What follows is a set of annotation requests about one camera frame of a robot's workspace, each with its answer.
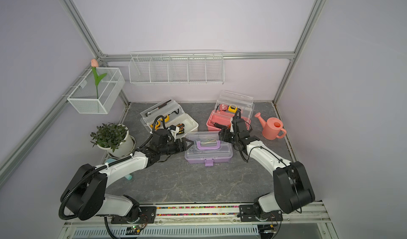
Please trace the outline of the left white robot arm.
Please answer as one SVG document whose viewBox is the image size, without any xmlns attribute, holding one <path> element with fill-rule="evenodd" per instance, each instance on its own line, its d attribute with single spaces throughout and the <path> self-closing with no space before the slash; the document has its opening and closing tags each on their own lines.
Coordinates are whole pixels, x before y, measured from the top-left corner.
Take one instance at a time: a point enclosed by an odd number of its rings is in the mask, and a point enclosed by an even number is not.
<svg viewBox="0 0 407 239">
<path fill-rule="evenodd" d="M 59 218 L 85 221 L 94 216 L 118 216 L 127 223 L 139 221 L 142 215 L 139 202 L 127 195 L 107 194 L 106 189 L 126 175 L 160 162 L 163 155 L 183 153 L 194 145 L 194 141 L 185 137 L 176 139 L 173 134 L 172 129 L 158 129 L 124 158 L 98 166 L 81 166 L 61 195 Z"/>
</svg>

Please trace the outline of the purple clear-lid toolbox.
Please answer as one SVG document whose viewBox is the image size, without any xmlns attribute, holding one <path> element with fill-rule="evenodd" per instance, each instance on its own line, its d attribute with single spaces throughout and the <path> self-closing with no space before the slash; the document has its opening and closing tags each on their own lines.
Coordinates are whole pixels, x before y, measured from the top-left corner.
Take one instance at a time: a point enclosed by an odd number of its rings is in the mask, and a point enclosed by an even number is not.
<svg viewBox="0 0 407 239">
<path fill-rule="evenodd" d="M 189 164 L 202 163 L 209 167 L 229 162 L 233 157 L 232 144 L 220 140 L 218 131 L 191 132 L 186 138 L 193 141 L 184 155 Z"/>
</svg>

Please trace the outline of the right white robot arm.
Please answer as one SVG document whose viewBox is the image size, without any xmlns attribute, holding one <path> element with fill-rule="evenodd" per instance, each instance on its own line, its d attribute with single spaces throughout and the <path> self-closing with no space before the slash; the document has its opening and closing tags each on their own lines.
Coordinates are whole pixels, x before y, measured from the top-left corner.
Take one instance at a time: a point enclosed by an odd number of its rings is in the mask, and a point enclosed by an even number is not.
<svg viewBox="0 0 407 239">
<path fill-rule="evenodd" d="M 315 201 L 315 193 L 306 172 L 299 162 L 291 162 L 269 149 L 258 137 L 251 136 L 247 122 L 239 116 L 231 119 L 231 126 L 219 132 L 219 139 L 232 144 L 247 163 L 254 159 L 273 178 L 273 192 L 254 200 L 252 217 L 265 221 L 275 212 L 290 214 Z"/>
</svg>

